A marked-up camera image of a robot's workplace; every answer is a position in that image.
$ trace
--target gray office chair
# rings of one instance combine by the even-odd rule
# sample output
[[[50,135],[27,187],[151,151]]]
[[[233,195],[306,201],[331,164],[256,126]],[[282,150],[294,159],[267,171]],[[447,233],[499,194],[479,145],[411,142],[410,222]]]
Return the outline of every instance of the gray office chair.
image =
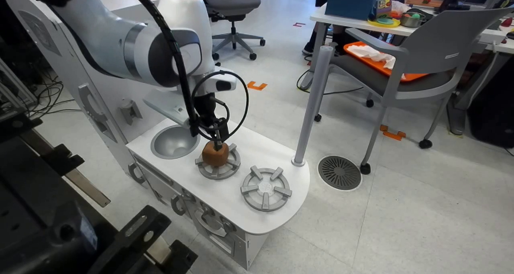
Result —
[[[260,40],[260,45],[264,46],[266,40],[261,36],[254,36],[248,34],[241,34],[235,30],[235,22],[242,21],[246,14],[250,13],[253,9],[261,5],[261,0],[204,0],[208,11],[211,13],[213,22],[217,20],[228,20],[232,23],[231,32],[227,34],[215,35],[212,39],[223,39],[223,41],[213,48],[212,58],[218,60],[220,58],[217,53],[218,50],[223,48],[228,43],[232,42],[232,48],[236,49],[237,43],[243,46],[250,52],[250,59],[255,60],[257,54],[244,42],[243,39],[257,39]]]
[[[382,104],[365,157],[360,165],[361,173],[367,175],[371,172],[367,161],[389,106],[442,100],[432,126],[424,139],[419,142],[419,147],[423,149],[432,146],[429,138],[464,72],[470,55],[478,43],[479,35],[492,23],[512,11],[512,8],[444,11],[419,27],[398,47],[391,46],[355,28],[346,30],[372,48],[396,57],[396,63],[389,78],[350,55],[333,57],[330,60],[329,73],[347,75],[369,91],[367,107],[373,106],[371,99],[373,95]],[[447,71],[452,69],[455,69],[455,72],[449,74]],[[404,73],[429,73],[429,75],[412,82],[400,83]]]

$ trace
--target yellow plate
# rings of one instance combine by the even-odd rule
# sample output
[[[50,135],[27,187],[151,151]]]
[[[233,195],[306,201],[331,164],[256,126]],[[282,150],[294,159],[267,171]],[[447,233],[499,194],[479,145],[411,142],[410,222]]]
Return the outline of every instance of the yellow plate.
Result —
[[[386,28],[393,28],[393,27],[398,27],[400,26],[400,20],[396,20],[396,19],[392,19],[393,20],[393,24],[391,25],[388,25],[388,24],[382,24],[382,23],[378,23],[376,21],[371,21],[371,20],[367,20],[367,22],[371,25],[374,25],[374,26],[377,26],[377,27],[386,27]]]

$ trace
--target chair armrest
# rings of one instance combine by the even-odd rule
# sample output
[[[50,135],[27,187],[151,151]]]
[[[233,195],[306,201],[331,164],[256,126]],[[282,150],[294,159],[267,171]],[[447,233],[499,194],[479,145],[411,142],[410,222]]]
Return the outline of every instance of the chair armrest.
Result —
[[[370,46],[373,49],[376,49],[380,52],[391,54],[392,56],[398,58],[398,57],[405,57],[408,55],[408,52],[406,49],[393,46],[389,43],[385,43],[384,41],[378,40],[377,38],[374,38],[371,35],[368,35],[364,32],[362,32],[359,29],[356,28],[348,28],[346,29],[346,32],[353,37],[355,37],[357,40],[365,42],[366,45]]]

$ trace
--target gray floor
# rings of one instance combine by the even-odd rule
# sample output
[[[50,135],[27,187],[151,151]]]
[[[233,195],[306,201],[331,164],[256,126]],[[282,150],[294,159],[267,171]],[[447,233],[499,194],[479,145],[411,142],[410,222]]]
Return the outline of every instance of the gray floor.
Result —
[[[257,60],[248,60],[241,47],[219,52],[222,66],[246,82],[268,84],[263,91],[250,91],[245,126],[291,148],[296,147],[307,104],[308,94],[297,90],[295,82],[308,68],[300,51],[314,27],[309,20],[314,10],[314,0],[262,0],[260,8],[237,23],[239,32],[266,38],[265,47],[248,41]],[[306,25],[294,27],[296,22]],[[230,32],[228,22],[212,27],[213,34]],[[356,86],[330,76],[327,91]],[[233,120],[239,119],[242,89],[218,96],[230,107]],[[339,192],[318,177],[315,165],[326,155],[342,155],[356,164],[362,159],[380,107],[366,108],[365,96],[356,91],[325,97],[323,119],[314,125],[307,149],[312,181],[305,204],[270,234],[249,272],[512,274],[514,157],[469,134],[448,134],[446,117],[433,135],[434,146],[420,150],[417,141],[428,130],[437,104],[388,111],[384,123],[408,138],[379,136],[372,172],[357,190]],[[43,120],[38,130],[44,137],[84,157],[80,170],[112,200],[99,210],[116,227],[149,203],[172,217],[165,239],[180,239],[200,255],[193,274],[246,272],[126,177],[84,114],[60,112]]]

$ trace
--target orange tray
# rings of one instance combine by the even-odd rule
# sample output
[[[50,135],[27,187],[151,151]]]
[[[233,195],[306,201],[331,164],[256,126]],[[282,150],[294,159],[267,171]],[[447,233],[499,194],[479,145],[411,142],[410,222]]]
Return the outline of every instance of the orange tray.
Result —
[[[359,42],[349,43],[349,44],[346,44],[343,48],[345,49],[345,51],[348,54],[350,54],[351,56],[357,58],[358,60],[366,63],[373,69],[375,69],[387,76],[391,76],[391,69],[384,68],[384,64],[386,63],[385,61],[373,61],[370,58],[363,58],[363,57],[356,56],[352,52],[348,51],[348,47],[350,47],[352,45],[364,46],[364,45],[366,45],[364,42],[359,41]],[[400,81],[401,82],[410,82],[410,81],[416,80],[417,78],[422,78],[425,75],[427,75],[427,74],[411,74],[411,73],[409,73],[409,74],[405,74],[405,78],[402,78],[402,80],[400,80]]]

